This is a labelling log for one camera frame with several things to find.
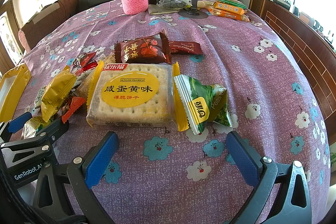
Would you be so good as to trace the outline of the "red black candy packet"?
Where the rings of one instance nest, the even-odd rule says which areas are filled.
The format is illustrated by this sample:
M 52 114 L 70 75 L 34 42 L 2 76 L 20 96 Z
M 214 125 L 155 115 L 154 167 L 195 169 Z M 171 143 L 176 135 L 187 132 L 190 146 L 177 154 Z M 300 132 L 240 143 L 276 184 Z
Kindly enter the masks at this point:
M 96 52 L 82 53 L 75 57 L 72 65 L 76 68 L 82 68 L 96 56 Z

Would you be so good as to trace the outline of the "gold foil snack packet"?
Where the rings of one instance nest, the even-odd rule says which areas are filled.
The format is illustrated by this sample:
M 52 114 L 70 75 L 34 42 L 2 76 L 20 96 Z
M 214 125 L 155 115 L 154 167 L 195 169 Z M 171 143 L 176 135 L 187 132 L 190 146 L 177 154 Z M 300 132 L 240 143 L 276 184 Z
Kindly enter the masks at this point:
M 73 88 L 77 77 L 66 66 L 46 86 L 41 99 L 42 119 L 48 122 L 55 115 Z

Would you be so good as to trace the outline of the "purple floral tablecloth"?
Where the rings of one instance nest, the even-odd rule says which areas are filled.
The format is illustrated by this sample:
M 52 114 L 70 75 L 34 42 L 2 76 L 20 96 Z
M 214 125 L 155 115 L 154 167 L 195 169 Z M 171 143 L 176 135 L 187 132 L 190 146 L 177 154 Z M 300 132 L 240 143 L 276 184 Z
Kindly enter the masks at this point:
M 252 12 L 250 22 L 177 13 L 126 15 L 120 0 L 84 10 L 47 31 L 23 58 L 31 79 L 15 115 L 35 108 L 41 88 L 64 87 L 73 61 L 94 54 L 96 67 L 56 144 L 60 164 L 113 131 L 118 149 L 90 175 L 106 219 L 115 223 L 225 223 L 259 183 L 261 171 L 238 148 L 301 162 L 296 184 L 308 187 L 311 208 L 290 223 L 325 216 L 330 153 L 322 100 L 300 46 Z

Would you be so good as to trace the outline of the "salted egg yolk biscuit pack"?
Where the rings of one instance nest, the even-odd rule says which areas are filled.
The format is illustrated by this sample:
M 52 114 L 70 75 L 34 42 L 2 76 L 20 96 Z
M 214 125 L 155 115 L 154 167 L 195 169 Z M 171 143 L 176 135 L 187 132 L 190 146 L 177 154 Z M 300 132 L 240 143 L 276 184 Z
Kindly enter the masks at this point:
M 87 122 L 129 127 L 188 128 L 174 77 L 178 63 L 106 64 L 99 62 L 90 82 Z

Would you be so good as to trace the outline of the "green pea snack packet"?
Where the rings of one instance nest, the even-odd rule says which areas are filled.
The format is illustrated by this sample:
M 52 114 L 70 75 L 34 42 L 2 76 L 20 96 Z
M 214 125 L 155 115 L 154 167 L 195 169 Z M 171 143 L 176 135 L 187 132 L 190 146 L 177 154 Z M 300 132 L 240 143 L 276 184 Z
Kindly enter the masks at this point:
M 227 89 L 219 84 L 204 85 L 187 75 L 174 76 L 175 121 L 179 131 L 202 133 L 209 122 L 231 127 Z

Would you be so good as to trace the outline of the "dark red slim snack bar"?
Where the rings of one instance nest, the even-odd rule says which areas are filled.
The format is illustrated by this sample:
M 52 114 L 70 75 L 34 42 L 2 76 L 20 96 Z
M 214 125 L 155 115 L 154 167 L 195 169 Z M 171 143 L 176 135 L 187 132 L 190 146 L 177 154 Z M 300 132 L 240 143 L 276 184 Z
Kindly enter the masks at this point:
M 172 54 L 202 55 L 201 45 L 197 42 L 169 41 Z

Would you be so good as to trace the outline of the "wooden brick-pattern cabinet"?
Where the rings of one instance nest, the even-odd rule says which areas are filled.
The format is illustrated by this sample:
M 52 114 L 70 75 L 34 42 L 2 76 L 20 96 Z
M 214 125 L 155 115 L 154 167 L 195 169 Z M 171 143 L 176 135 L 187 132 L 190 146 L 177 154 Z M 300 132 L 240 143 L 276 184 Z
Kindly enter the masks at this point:
M 303 20 L 275 2 L 262 0 L 261 18 L 280 36 L 317 97 L 329 137 L 335 137 L 335 52 Z

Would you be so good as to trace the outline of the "beige cracker packet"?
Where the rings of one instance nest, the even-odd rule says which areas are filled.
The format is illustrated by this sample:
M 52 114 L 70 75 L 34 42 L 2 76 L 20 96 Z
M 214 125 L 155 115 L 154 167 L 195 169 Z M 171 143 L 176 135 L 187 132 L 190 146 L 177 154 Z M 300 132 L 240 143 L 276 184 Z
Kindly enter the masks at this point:
M 106 55 L 104 55 L 104 53 L 102 53 L 97 59 L 98 59 L 98 61 L 103 61 L 103 63 L 105 65 L 114 64 L 116 62 L 114 52 L 111 52 L 108 56 L 106 56 Z

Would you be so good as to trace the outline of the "orange red small packet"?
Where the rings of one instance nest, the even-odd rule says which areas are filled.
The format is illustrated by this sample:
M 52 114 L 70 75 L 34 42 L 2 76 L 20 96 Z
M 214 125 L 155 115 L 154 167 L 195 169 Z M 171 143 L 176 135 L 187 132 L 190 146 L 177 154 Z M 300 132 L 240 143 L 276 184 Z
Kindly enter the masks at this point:
M 61 120 L 63 123 L 69 120 L 73 113 L 86 103 L 86 99 L 78 96 L 69 96 L 62 107 Z

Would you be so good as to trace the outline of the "orange cracker packs stack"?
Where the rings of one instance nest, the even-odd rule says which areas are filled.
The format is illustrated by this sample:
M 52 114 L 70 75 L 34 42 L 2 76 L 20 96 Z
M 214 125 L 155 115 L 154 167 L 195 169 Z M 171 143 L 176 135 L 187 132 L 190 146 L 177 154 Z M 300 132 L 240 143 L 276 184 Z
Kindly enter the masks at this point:
M 247 7 L 238 0 L 211 0 L 205 8 L 214 16 L 249 22 Z

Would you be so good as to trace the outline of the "clear bag of dark seeds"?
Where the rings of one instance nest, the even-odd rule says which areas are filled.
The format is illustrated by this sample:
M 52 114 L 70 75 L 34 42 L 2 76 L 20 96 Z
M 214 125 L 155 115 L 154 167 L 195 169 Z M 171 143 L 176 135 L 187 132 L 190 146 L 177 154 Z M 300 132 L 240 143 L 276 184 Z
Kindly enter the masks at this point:
M 191 0 L 160 0 L 157 5 L 163 9 L 184 9 L 192 6 Z

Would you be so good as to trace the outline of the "yellow-edged cardboard tray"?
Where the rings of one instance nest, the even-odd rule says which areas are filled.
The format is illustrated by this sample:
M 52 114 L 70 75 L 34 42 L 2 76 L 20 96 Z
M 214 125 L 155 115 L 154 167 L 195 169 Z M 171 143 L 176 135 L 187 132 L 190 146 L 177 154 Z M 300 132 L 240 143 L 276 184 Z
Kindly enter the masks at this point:
M 1 78 L 1 122 L 7 122 L 13 118 L 18 102 L 30 78 L 31 73 L 25 63 L 10 69 Z

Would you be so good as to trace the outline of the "dark red date snack packet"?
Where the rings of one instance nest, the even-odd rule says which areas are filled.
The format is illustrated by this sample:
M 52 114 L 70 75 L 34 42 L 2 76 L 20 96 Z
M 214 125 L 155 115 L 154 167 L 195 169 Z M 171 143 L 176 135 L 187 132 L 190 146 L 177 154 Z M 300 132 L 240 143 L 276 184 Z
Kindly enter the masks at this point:
M 114 45 L 116 63 L 127 64 L 171 64 L 171 50 L 167 32 L 124 40 Z

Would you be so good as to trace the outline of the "red white snack packet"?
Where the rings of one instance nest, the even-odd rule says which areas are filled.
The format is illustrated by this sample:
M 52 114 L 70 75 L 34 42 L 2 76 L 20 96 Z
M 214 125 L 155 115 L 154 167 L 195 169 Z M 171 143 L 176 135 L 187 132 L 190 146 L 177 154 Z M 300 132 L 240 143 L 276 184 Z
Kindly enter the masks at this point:
M 76 79 L 82 81 L 87 78 L 98 66 L 97 61 L 92 61 L 91 63 L 85 65 L 75 72 Z

